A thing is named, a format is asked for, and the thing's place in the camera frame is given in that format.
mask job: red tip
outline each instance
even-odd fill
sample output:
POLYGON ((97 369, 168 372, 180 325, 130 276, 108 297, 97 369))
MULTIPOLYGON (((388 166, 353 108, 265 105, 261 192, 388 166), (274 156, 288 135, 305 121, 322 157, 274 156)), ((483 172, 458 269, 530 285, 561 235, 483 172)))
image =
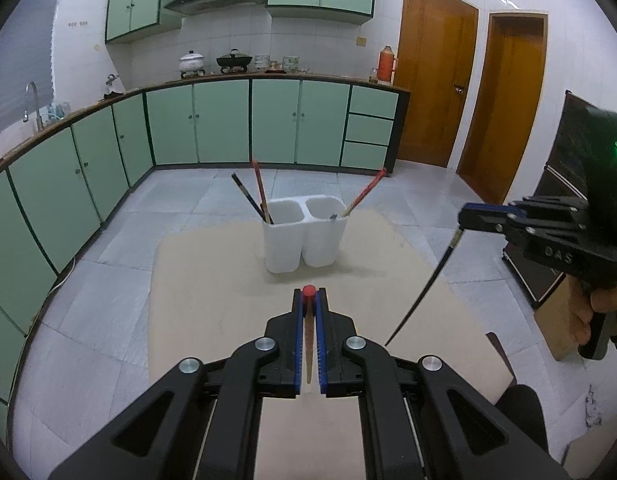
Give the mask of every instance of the red tip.
POLYGON ((315 298, 315 287, 313 285, 305 285, 302 289, 302 294, 305 298, 315 298))

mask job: floor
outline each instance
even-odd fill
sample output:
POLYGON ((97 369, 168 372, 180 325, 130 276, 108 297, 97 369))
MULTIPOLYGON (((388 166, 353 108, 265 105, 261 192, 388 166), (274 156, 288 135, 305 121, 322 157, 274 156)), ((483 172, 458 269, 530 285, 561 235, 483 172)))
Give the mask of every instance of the floor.
MULTIPOLYGON (((33 480, 45 480, 148 387, 154 251, 172 232, 256 219, 230 178, 233 171, 154 171, 77 260, 34 336, 16 394, 13 453, 33 480)), ((256 193, 253 172, 237 173, 256 193)), ((263 173, 274 198, 324 193, 349 203, 370 181, 309 171, 263 173)), ((394 176, 360 207, 382 213, 433 266, 451 239, 458 209, 478 201, 452 171, 398 161, 394 176)), ((587 420, 617 414, 617 352, 611 348, 601 362, 585 363, 577 355, 555 362, 501 261, 504 244, 496 235, 465 234, 444 275, 484 331, 498 335, 518 382, 537 391, 550 451, 560 460, 566 444, 586 431, 587 420)))

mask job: sink faucet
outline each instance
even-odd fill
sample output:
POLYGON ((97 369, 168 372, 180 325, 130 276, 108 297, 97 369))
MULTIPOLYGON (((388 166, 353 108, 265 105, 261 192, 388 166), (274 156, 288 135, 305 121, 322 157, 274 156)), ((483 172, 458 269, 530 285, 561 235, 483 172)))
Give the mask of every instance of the sink faucet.
MULTIPOLYGON (((35 100, 35 111, 37 113, 37 117, 35 119, 35 123, 37 124, 37 131, 40 131, 44 126, 42 125, 42 117, 40 115, 40 97, 37 94, 37 86, 34 81, 31 81, 26 85, 26 95, 28 96, 29 89, 32 86, 32 94, 35 100)), ((28 122, 28 108, 24 108, 24 122, 28 122)))

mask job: metal bolt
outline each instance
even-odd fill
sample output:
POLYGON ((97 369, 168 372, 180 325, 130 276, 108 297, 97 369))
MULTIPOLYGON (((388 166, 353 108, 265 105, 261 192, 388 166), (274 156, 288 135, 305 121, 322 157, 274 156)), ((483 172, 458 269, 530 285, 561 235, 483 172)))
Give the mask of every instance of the metal bolt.
POLYGON ((187 357, 180 361, 178 368, 184 374, 192 374, 200 369, 200 361, 195 357, 187 357))
POLYGON ((438 356, 427 355, 424 359, 422 359, 422 366, 425 370, 436 372, 442 368, 442 360, 438 356))
POLYGON ((261 337, 257 341, 255 341, 255 348, 261 350, 262 352, 266 352, 267 350, 272 349, 275 346, 275 339, 270 337, 261 337))
POLYGON ((346 340, 346 346, 351 350, 361 350, 366 346, 366 339, 358 335, 352 335, 346 340))

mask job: orange thermos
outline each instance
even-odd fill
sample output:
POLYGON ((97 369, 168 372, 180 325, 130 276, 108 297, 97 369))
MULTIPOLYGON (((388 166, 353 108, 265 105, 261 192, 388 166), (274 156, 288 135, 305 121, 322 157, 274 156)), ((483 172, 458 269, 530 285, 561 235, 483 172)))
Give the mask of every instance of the orange thermos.
POLYGON ((380 81, 391 82, 393 76, 393 65, 395 64, 395 54, 390 46, 385 46, 380 52, 380 62, 378 62, 378 79, 380 81))

